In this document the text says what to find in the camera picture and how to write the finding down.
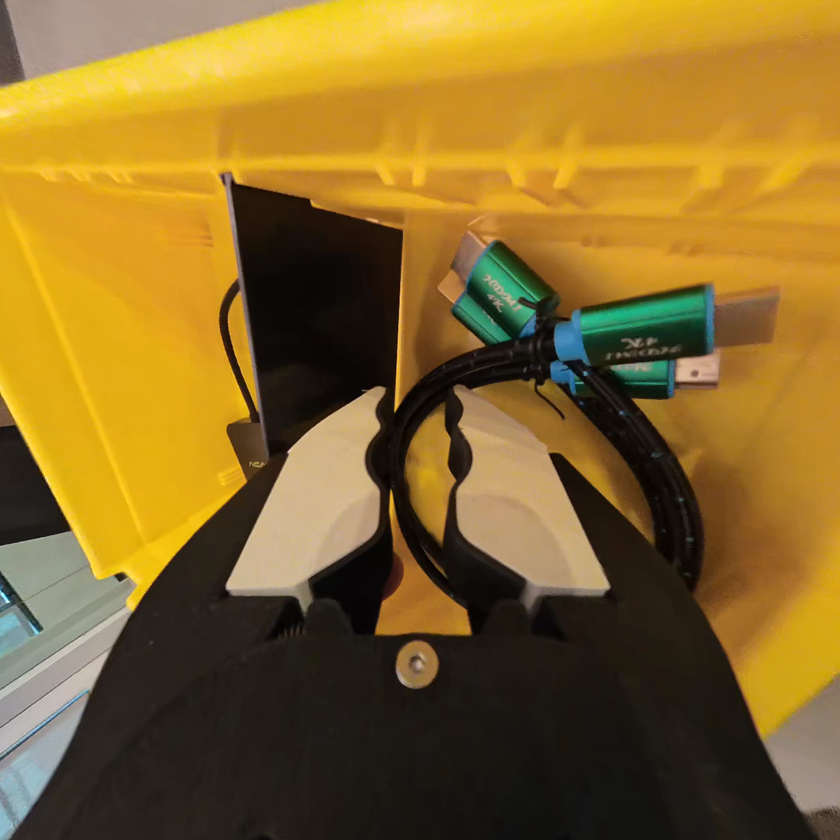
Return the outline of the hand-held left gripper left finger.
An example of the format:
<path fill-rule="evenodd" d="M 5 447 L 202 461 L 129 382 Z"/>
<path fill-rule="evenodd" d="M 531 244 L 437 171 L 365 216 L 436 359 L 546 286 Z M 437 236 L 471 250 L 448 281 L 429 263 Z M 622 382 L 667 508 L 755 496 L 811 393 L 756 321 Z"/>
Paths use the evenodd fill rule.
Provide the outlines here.
<path fill-rule="evenodd" d="M 305 613 L 339 604 L 357 634 L 373 634 L 392 572 L 387 428 L 393 398 L 378 385 L 288 450 L 226 591 L 287 596 Z"/>

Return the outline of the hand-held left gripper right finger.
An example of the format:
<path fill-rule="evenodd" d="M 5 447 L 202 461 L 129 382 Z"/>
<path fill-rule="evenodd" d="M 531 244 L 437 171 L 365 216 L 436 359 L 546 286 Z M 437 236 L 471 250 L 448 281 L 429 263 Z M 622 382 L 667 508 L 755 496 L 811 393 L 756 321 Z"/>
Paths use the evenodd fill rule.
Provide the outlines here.
<path fill-rule="evenodd" d="M 478 634 L 503 601 L 529 617 L 552 596 L 600 597 L 606 574 L 547 446 L 478 392 L 445 401 L 448 469 L 444 572 Z"/>

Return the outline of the yellow plastic bin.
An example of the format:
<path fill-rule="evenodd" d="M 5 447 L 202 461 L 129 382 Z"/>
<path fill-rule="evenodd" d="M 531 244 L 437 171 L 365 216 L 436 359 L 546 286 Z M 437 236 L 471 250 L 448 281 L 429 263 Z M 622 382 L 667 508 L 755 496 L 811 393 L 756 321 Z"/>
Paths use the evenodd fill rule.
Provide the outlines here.
<path fill-rule="evenodd" d="M 221 175 L 402 240 L 396 388 L 472 337 L 467 229 L 563 314 L 777 287 L 769 345 L 645 410 L 762 735 L 838 677 L 838 2 L 330 2 L 2 90 L 2 394 L 97 576 L 233 492 Z"/>

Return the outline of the black twist tie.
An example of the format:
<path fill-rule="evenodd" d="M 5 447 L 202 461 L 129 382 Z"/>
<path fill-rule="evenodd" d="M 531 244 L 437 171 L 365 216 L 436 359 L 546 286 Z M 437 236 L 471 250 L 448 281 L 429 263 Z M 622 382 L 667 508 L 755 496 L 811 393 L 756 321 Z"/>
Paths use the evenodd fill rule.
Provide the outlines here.
<path fill-rule="evenodd" d="M 545 326 L 547 324 L 550 325 L 551 323 L 553 323 L 553 317 L 550 314 L 548 314 L 547 311 L 542 311 L 540 309 L 540 307 L 537 307 L 537 309 L 535 310 L 533 324 L 532 324 L 532 326 L 533 326 L 532 333 L 534 335 L 540 333 L 540 331 L 543 328 L 545 328 Z M 545 394 L 543 394 L 543 392 L 541 391 L 541 386 L 543 385 L 544 382 L 545 382 L 545 379 L 544 378 L 539 378 L 539 377 L 537 377 L 533 380 L 532 387 L 533 387 L 534 393 L 541 400 L 543 400 L 555 413 L 558 414 L 561 421 L 565 421 L 565 415 L 563 414 L 561 409 L 554 402 L 552 402 Z"/>

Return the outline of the black bin divider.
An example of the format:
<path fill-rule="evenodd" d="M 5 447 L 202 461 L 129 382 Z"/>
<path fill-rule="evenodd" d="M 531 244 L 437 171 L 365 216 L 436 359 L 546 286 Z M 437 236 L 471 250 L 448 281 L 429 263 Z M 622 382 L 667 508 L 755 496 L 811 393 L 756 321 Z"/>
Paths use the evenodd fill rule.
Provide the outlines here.
<path fill-rule="evenodd" d="M 396 387 L 403 232 L 222 175 L 269 455 Z"/>

